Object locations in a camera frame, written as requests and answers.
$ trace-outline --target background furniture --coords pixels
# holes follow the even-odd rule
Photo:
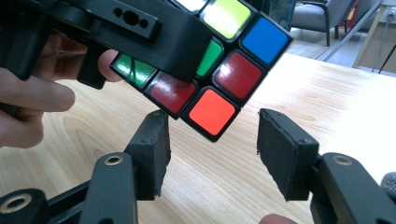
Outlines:
[[[381,7],[363,45],[361,46],[361,50],[359,51],[353,67],[357,68],[362,66],[379,70],[391,49],[396,45],[396,24],[391,23],[387,27],[384,22],[380,22],[386,7],[396,7],[396,0],[382,1]],[[389,58],[389,61],[383,71],[396,73],[396,53],[393,53]]]
[[[330,46],[330,29],[334,28],[338,38],[338,25],[347,19],[356,0],[303,1],[294,9],[291,27],[326,33]]]
[[[44,117],[45,138],[0,149],[0,195],[43,189],[48,198],[91,178],[96,160],[123,151],[157,107],[124,82],[76,92],[65,113]],[[359,160],[379,183],[396,171],[396,78],[284,54],[217,143],[170,121],[172,160],[162,197],[138,202],[140,223],[254,223],[278,213],[312,223],[308,202],[286,203],[256,154],[260,108],[282,112],[320,142],[320,153]]]
[[[348,31],[348,33],[344,36],[344,38],[333,45],[328,50],[324,51],[318,57],[317,60],[327,62],[330,58],[337,52],[341,47],[345,45],[350,38],[353,37],[356,32],[363,30],[366,31],[367,26],[371,26],[373,23],[372,17],[375,17],[377,14],[377,9],[381,6],[382,0],[360,0],[361,5],[358,7],[358,11],[356,12],[356,22],[353,25],[352,29]]]

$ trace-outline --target orange sticker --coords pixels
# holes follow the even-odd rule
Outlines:
[[[190,112],[190,118],[212,135],[217,135],[235,113],[220,95],[207,90]]]

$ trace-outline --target hand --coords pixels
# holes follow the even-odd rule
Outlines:
[[[293,220],[276,214],[270,214],[262,218],[259,224],[297,224]]]
[[[0,68],[0,102],[19,107],[14,118],[0,110],[0,147],[27,148],[41,142],[44,112],[66,111],[75,102],[73,91],[55,81],[76,79],[86,50],[86,46],[53,32],[27,81]],[[115,50],[108,50],[98,61],[99,71],[108,81],[120,80],[109,68],[116,55]]]

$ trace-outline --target green sticker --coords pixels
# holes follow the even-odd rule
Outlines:
[[[207,71],[212,67],[212,65],[216,62],[219,56],[222,53],[221,46],[215,41],[211,41],[209,46],[207,47],[204,58],[201,60],[201,63],[197,70],[197,75],[203,77],[206,75]]]
[[[156,70],[153,66],[135,60],[126,54],[121,54],[113,67],[126,80],[133,82],[139,87],[144,86]]]

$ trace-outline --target finger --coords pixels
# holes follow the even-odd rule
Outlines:
[[[72,90],[38,77],[21,81],[7,69],[0,68],[0,102],[40,111],[66,111],[75,102]]]
[[[114,49],[105,51],[99,58],[98,69],[102,75],[111,82],[121,81],[122,78],[114,73],[110,69],[110,64],[114,61],[117,56],[117,52]]]
[[[297,224],[295,221],[277,214],[270,214],[262,218],[259,224]]]
[[[61,34],[56,31],[52,31],[49,38],[41,51],[40,57],[50,57],[56,55],[59,52],[59,48],[62,45]]]
[[[53,71],[54,79],[77,79],[79,68],[84,60],[84,54],[62,53],[58,56]]]
[[[66,35],[61,35],[62,44],[60,52],[73,52],[83,54],[87,52],[87,46],[77,42],[76,40],[70,39]]]
[[[33,147],[43,139],[43,112],[20,108],[20,120],[0,111],[0,147]]]

